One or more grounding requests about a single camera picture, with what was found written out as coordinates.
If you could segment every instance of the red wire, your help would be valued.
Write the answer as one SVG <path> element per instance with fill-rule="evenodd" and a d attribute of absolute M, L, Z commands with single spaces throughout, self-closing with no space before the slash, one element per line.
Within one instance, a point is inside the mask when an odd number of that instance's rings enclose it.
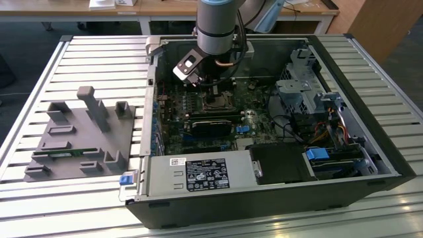
<path fill-rule="evenodd" d="M 319 122 L 316 127 L 315 127 L 315 136 L 317 135 L 317 129 L 319 129 L 319 125 L 324 124 L 325 122 Z"/>

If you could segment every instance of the gray plastic part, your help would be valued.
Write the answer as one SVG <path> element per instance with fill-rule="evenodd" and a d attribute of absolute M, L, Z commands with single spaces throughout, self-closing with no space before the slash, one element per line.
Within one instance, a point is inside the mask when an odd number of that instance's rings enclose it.
<path fill-rule="evenodd" d="M 108 116 L 107 110 L 104 108 L 103 102 L 97 102 L 97 100 L 95 99 L 93 91 L 93 87 L 81 86 L 79 87 L 76 96 L 80 100 L 85 102 L 89 115 L 95 119 L 101 132 L 108 132 L 111 130 L 111 126 L 105 120 L 105 117 Z"/>
<path fill-rule="evenodd" d="M 69 109 L 65 103 L 52 103 L 49 109 L 61 112 L 67 120 L 49 120 L 25 171 L 25 182 L 121 175 L 127 171 L 135 106 L 123 107 L 125 116 L 121 117 L 116 107 L 104 107 L 100 101 L 91 99 L 109 131 L 101 132 L 87 108 Z M 80 168 L 81 165 L 95 165 L 96 170 L 89 166 Z"/>
<path fill-rule="evenodd" d="M 56 124 L 67 124 L 68 120 L 64 116 L 64 113 L 69 111 L 71 109 L 64 102 L 51 103 L 47 109 L 47 115 L 56 122 Z"/>
<path fill-rule="evenodd" d="M 132 118 L 131 108 L 128 102 L 116 102 L 115 112 L 119 119 Z"/>
<path fill-rule="evenodd" d="M 49 175 L 51 169 L 45 165 L 28 166 L 25 174 L 31 175 L 32 178 L 44 178 Z"/>
<path fill-rule="evenodd" d="M 47 133 L 49 133 L 51 135 L 73 134 L 75 132 L 76 132 L 76 128 L 72 125 L 51 127 L 49 130 L 47 131 Z"/>
<path fill-rule="evenodd" d="M 63 150 L 71 149 L 72 145 L 68 141 L 51 141 L 44 142 L 41 146 L 41 150 Z"/>
<path fill-rule="evenodd" d="M 47 160 L 52 160 L 52 157 L 49 155 L 32 155 L 31 158 L 39 163 L 43 163 Z"/>
<path fill-rule="evenodd" d="M 85 152 L 83 153 L 83 155 L 84 155 L 87 158 L 95 160 L 96 158 L 100 158 L 100 157 L 103 158 L 103 156 L 104 156 L 104 151 L 101 150 L 101 148 L 97 148 L 96 151 L 85 151 Z"/>
<path fill-rule="evenodd" d="M 97 173 L 103 171 L 101 165 L 97 161 L 81 162 L 79 169 L 85 173 Z"/>
<path fill-rule="evenodd" d="M 111 170 L 119 170 L 123 169 L 127 166 L 127 161 L 120 153 L 120 151 L 116 152 L 116 157 L 113 158 L 108 152 L 105 152 L 104 155 L 104 164 Z"/>

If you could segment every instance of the power supply label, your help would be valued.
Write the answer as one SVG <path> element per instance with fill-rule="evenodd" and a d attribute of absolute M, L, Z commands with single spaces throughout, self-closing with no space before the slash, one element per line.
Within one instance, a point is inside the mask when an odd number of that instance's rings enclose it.
<path fill-rule="evenodd" d="M 224 159 L 187 161 L 185 169 L 189 192 L 229 188 Z"/>

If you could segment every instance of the blue latch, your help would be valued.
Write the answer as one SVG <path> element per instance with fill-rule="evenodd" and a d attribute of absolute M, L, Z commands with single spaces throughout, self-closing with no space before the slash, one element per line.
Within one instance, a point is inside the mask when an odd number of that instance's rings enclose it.
<path fill-rule="evenodd" d="M 133 184 L 133 176 L 132 175 L 121 175 L 119 179 L 120 185 L 131 185 Z"/>
<path fill-rule="evenodd" d="M 329 158 L 325 148 L 311 148 L 305 152 L 308 160 L 325 160 Z"/>
<path fill-rule="evenodd" d="M 248 132 L 248 131 L 249 131 L 249 126 L 248 125 L 236 127 L 236 133 L 244 133 L 244 132 Z"/>

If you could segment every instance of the aluminum profile table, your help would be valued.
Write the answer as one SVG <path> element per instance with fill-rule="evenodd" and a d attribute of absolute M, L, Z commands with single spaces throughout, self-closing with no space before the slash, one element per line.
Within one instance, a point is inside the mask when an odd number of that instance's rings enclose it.
<path fill-rule="evenodd" d="M 355 39 L 319 37 L 418 177 L 347 208 L 148 230 L 119 201 L 119 176 L 23 181 L 49 117 L 49 102 L 72 108 L 79 86 L 95 87 L 107 106 L 136 106 L 129 169 L 139 165 L 147 36 L 73 37 L 60 42 L 0 148 L 0 237 L 422 237 L 423 115 Z M 327 74 L 323 76 L 333 91 Z"/>

